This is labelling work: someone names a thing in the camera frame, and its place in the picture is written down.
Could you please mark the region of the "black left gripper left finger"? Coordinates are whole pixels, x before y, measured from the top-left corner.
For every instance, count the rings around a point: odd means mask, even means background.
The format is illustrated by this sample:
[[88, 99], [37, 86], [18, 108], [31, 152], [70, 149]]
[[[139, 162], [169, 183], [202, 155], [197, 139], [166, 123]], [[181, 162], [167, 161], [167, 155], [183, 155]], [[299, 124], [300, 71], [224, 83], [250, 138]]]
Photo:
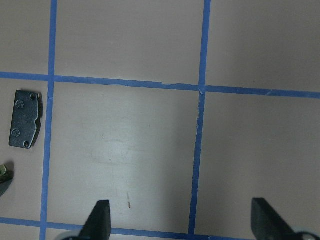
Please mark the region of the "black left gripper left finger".
[[111, 209], [109, 200], [99, 200], [79, 233], [80, 240], [109, 240]]

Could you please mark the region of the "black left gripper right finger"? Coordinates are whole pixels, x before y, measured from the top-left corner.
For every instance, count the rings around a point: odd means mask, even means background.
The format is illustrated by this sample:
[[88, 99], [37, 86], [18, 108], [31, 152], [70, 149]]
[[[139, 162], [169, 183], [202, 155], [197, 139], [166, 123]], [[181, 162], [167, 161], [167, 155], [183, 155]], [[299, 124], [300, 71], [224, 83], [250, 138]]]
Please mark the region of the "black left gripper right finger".
[[302, 240], [264, 198], [251, 200], [251, 230], [256, 240]]

